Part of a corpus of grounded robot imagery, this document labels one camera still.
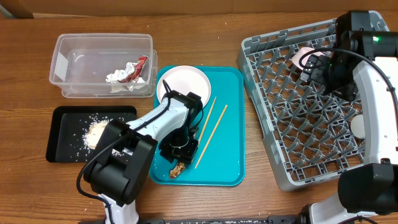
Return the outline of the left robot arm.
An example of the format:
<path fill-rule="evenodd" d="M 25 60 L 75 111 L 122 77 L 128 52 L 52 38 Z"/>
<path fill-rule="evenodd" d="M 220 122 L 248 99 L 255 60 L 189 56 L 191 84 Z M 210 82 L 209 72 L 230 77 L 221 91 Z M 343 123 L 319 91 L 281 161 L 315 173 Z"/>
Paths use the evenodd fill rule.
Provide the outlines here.
<path fill-rule="evenodd" d="M 135 200 L 144 186 L 156 150 L 169 162 L 191 164 L 198 148 L 192 124 L 203 116 L 200 96 L 167 91 L 161 104 L 145 116 L 123 123 L 110 121 L 83 166 L 77 183 L 88 182 L 92 194 L 82 195 L 104 204 L 104 223 L 137 223 Z"/>

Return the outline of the red snack wrapper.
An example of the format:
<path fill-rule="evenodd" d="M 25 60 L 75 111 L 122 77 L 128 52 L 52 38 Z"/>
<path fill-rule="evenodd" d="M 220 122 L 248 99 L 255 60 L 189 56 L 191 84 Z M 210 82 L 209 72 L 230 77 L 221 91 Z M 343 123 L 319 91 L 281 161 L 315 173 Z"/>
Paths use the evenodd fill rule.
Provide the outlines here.
<path fill-rule="evenodd" d="M 133 80 L 136 81 L 141 76 L 142 70 L 147 62 L 147 59 L 148 59 L 147 56 L 139 57 L 137 63 L 132 63 L 132 68 L 134 70 L 129 72 L 126 69 L 127 77 L 121 80 L 121 83 L 128 83 L 132 82 Z"/>

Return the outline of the small white cup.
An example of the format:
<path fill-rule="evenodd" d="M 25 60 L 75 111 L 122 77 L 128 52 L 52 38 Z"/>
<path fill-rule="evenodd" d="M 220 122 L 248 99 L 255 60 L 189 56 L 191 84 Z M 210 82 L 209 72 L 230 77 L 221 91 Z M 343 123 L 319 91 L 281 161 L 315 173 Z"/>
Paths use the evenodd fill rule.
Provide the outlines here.
<path fill-rule="evenodd" d="M 364 117 L 362 114 L 356 115 L 350 123 L 351 132 L 356 138 L 365 138 Z"/>

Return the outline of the white napkin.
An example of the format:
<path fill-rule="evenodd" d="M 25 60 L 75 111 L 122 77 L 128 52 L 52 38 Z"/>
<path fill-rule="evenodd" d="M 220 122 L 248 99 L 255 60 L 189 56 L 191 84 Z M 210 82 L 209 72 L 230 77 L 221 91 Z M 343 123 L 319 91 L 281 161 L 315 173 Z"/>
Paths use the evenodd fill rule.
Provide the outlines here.
<path fill-rule="evenodd" d="M 106 82 L 111 83 L 111 93 L 117 93 L 120 91 L 133 91 L 134 89 L 140 89 L 143 87 L 143 84 L 146 82 L 142 77 L 139 77 L 136 81 L 133 80 L 131 85 L 127 86 L 119 86 L 118 83 L 121 82 L 124 78 L 127 77 L 126 69 L 130 72 L 134 69 L 132 68 L 133 62 L 128 62 L 126 64 L 126 68 L 124 70 L 115 70 L 114 73 L 110 73 L 106 76 Z"/>

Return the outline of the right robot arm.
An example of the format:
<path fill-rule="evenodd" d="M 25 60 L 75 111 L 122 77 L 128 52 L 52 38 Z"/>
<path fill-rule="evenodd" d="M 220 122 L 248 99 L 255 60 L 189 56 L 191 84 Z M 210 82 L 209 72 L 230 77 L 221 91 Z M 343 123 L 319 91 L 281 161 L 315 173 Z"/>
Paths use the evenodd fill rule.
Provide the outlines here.
<path fill-rule="evenodd" d="M 329 51 L 300 50 L 294 64 L 344 100 L 359 92 L 365 158 L 340 175 L 337 193 L 303 208 L 301 223 L 370 222 L 397 212 L 397 33 L 346 30 Z"/>

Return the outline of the pink bowl with rice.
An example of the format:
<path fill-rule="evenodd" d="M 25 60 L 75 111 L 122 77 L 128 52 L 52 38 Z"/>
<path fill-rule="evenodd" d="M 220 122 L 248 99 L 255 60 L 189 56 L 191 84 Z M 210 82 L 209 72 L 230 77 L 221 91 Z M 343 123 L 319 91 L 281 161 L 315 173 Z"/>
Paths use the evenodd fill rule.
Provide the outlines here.
<path fill-rule="evenodd" d="M 302 58 L 302 56 L 310 51 L 314 50 L 311 47 L 302 47 L 300 48 L 300 50 L 298 50 L 298 52 L 292 57 L 291 61 L 294 65 L 297 66 L 297 68 L 299 68 L 301 71 L 304 69 L 300 64 L 299 64 L 299 60 Z M 316 55 L 316 56 L 321 56 L 321 55 L 325 55 L 322 52 L 315 52 L 312 55 Z M 302 64 L 305 65 L 307 60 L 309 58 L 309 55 L 306 56 L 305 58 L 302 59 Z"/>

